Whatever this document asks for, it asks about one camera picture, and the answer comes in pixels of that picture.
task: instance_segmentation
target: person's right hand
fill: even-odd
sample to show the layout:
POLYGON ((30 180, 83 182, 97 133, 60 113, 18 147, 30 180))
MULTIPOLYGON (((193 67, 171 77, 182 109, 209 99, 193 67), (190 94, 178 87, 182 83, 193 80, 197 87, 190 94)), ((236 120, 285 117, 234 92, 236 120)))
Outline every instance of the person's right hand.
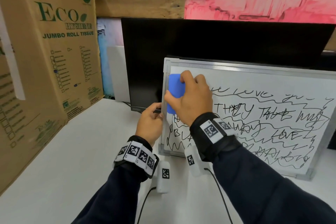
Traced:
POLYGON ((212 112, 212 91, 209 89, 203 74, 193 78, 189 70, 181 73, 181 82, 185 83, 185 93, 174 98, 166 90, 165 101, 175 110, 180 120, 189 127, 201 114, 212 112))

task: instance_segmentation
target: person's left hand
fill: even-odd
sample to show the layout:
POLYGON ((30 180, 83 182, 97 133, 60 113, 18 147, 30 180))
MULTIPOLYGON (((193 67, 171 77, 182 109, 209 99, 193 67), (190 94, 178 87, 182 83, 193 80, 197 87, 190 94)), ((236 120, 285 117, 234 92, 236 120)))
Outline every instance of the person's left hand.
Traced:
POLYGON ((161 108, 161 103, 152 103, 142 112, 135 132, 136 136, 145 139, 152 147, 162 134, 163 113, 154 113, 157 108, 161 108))

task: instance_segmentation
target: hand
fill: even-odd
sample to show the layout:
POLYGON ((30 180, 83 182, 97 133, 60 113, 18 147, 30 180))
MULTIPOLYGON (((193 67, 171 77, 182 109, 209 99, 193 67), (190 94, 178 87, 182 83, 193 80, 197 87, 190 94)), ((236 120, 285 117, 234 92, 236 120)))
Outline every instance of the hand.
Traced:
POLYGON ((135 132, 136 136, 145 139, 152 147, 162 134, 163 114, 154 113, 157 108, 161 108, 161 103, 152 103, 142 112, 135 132))
POLYGON ((181 82, 185 83, 185 93, 174 98, 166 90, 165 101, 175 110, 180 120, 189 127, 201 114, 212 112, 212 91, 209 89, 203 74, 193 78, 189 70, 181 73, 181 82))

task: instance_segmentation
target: blue eraser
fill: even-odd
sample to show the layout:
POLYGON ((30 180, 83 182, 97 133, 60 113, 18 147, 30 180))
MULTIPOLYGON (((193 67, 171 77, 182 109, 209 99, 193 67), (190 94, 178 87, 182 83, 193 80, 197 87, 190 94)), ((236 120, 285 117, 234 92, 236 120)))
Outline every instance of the blue eraser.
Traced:
MULTIPOLYGON (((180 81, 181 74, 170 74, 168 82, 168 90, 175 97, 180 98, 186 91, 186 84, 180 81)), ((170 104, 167 105, 167 113, 176 114, 170 104)))

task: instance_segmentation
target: whiteboard frame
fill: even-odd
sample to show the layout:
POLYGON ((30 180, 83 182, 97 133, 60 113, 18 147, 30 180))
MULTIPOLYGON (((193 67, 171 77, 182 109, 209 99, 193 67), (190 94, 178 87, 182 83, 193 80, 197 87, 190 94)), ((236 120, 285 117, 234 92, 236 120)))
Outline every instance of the whiteboard frame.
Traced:
MULTIPOLYGON (((229 62, 212 62, 212 61, 200 61, 200 60, 183 60, 179 58, 165 58, 163 65, 163 87, 162 87, 162 112, 167 116, 167 103, 164 101, 165 91, 168 89, 168 80, 170 75, 171 66, 180 67, 194 67, 194 68, 207 68, 207 69, 218 69, 218 70, 228 70, 228 71, 238 71, 238 72, 249 72, 249 73, 263 73, 263 74, 273 74, 273 75, 286 75, 286 76, 298 76, 307 78, 321 78, 321 79, 333 79, 336 80, 336 72, 334 71, 324 71, 324 70, 310 70, 310 69, 299 69, 299 68, 289 68, 289 67, 275 67, 275 66, 260 66, 246 64, 237 64, 229 62)), ((315 175, 315 167, 324 149, 327 148, 331 137, 336 129, 336 108, 330 117, 328 125, 325 132, 321 138, 321 141, 317 147, 317 150, 312 158, 309 168, 306 174, 296 174, 293 172, 279 171, 281 175, 294 177, 300 180, 310 181, 315 175)), ((183 152, 170 151, 164 149, 165 135, 169 131, 169 124, 165 120, 163 125, 162 135, 159 141, 159 154, 164 156, 177 156, 185 158, 183 152)))

